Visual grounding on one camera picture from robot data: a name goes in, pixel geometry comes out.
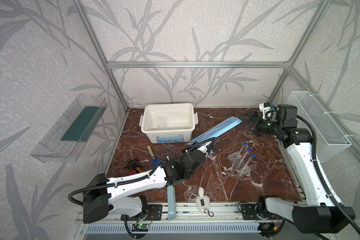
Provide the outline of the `blue plastic bin lid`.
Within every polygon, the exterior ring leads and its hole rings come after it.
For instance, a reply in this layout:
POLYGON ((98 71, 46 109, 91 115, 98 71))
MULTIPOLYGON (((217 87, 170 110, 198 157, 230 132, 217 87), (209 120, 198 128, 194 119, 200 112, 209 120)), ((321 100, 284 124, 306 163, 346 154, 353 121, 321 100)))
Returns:
POLYGON ((236 127, 240 123, 242 123, 242 120, 240 120, 239 118, 230 117, 221 122, 220 124, 216 125, 215 127, 209 129, 205 133, 199 135, 195 139, 191 140, 188 145, 190 146, 195 142, 201 143, 202 141, 208 140, 210 138, 217 138, 226 133, 227 131, 231 130, 232 128, 236 127))

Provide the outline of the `white plastic storage bin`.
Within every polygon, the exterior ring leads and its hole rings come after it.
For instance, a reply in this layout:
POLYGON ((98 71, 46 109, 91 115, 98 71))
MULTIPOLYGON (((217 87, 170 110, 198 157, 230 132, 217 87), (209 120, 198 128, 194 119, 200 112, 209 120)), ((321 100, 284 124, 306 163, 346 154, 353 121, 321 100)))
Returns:
POLYGON ((152 144, 187 143, 199 123, 190 103, 159 104, 145 107, 139 126, 152 144))

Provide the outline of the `clear test tube rack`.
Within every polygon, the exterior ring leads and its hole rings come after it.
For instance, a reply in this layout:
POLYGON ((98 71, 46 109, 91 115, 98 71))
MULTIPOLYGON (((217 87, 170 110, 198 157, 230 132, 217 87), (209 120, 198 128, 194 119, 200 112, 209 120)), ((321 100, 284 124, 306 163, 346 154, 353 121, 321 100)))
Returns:
POLYGON ((238 153, 239 152, 230 154, 228 156, 228 160, 232 164, 232 169, 239 175, 239 177, 243 177, 251 172, 250 162, 256 155, 246 152, 242 157, 239 157, 238 153))

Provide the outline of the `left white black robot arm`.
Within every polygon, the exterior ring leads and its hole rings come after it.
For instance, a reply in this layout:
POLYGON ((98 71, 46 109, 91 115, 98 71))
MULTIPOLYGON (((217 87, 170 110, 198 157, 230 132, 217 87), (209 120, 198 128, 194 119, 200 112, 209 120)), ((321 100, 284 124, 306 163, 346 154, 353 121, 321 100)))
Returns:
POLYGON ((190 180, 212 152, 211 145, 189 148, 180 156, 160 161, 149 171, 118 178, 98 174, 85 188, 69 193, 68 200, 83 208, 85 224, 100 221, 110 213, 129 217, 145 215, 148 204, 138 193, 190 180))

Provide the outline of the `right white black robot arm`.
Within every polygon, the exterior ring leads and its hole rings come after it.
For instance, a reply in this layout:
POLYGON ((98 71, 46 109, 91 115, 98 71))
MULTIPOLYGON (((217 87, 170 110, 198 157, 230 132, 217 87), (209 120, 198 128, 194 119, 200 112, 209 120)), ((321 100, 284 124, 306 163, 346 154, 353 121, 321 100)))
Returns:
POLYGON ((260 196, 256 203, 259 217, 279 216, 304 234, 323 238, 337 234, 351 225, 360 236, 356 214, 346 207, 332 189, 317 155, 318 137, 315 128, 298 115, 293 105, 267 106, 266 111, 247 111, 239 116, 254 134, 272 135, 289 154, 306 197, 304 205, 287 202, 273 196, 260 196))

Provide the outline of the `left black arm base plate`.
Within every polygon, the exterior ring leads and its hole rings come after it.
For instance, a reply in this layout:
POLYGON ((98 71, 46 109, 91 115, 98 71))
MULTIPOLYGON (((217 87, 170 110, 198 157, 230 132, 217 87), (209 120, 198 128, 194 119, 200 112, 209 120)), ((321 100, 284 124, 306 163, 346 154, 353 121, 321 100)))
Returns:
POLYGON ((122 215, 121 220, 124 221, 160 221, 162 219, 163 205, 161 204, 148 204, 148 210, 143 210, 135 217, 122 215))

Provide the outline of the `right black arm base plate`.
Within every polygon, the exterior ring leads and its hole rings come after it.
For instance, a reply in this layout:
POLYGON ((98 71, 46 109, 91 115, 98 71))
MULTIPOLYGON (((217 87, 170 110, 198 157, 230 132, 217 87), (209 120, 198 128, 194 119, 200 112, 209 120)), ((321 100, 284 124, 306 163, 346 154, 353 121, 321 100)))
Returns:
POLYGON ((242 213, 244 220, 268 220, 269 218, 266 218, 264 216, 259 216, 256 212, 256 204, 240 204, 239 210, 242 213))

